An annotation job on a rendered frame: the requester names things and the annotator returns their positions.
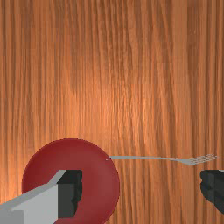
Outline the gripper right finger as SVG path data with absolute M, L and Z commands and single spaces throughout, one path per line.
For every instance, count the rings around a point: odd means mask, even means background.
M 200 178 L 203 196 L 224 215 L 224 170 L 204 170 Z

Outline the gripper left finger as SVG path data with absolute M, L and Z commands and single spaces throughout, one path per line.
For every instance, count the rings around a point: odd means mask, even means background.
M 73 218 L 82 195 L 82 171 L 59 170 L 46 183 L 0 205 L 0 224 L 54 224 Z

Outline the red plate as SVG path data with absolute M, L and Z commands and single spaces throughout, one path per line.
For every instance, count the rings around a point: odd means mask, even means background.
M 53 141 L 38 150 L 25 167 L 22 192 L 48 182 L 59 170 L 82 171 L 82 195 L 75 216 L 55 224 L 105 224 L 120 195 L 119 175 L 110 157 L 82 139 Z

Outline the grey metal fork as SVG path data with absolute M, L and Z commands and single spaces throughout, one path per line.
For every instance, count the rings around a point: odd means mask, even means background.
M 144 157 L 144 156 L 111 156 L 111 159 L 116 159 L 116 160 L 121 160 L 121 159 L 126 159 L 126 160 L 169 160 L 169 161 L 175 161 L 175 162 L 180 162 L 181 164 L 185 165 L 198 165 L 198 164 L 203 164 L 209 161 L 213 161 L 217 159 L 218 157 L 214 154 L 206 154 L 204 156 L 199 156 L 199 157 L 192 157 L 188 159 L 183 159 L 183 158 L 173 158 L 173 157 Z

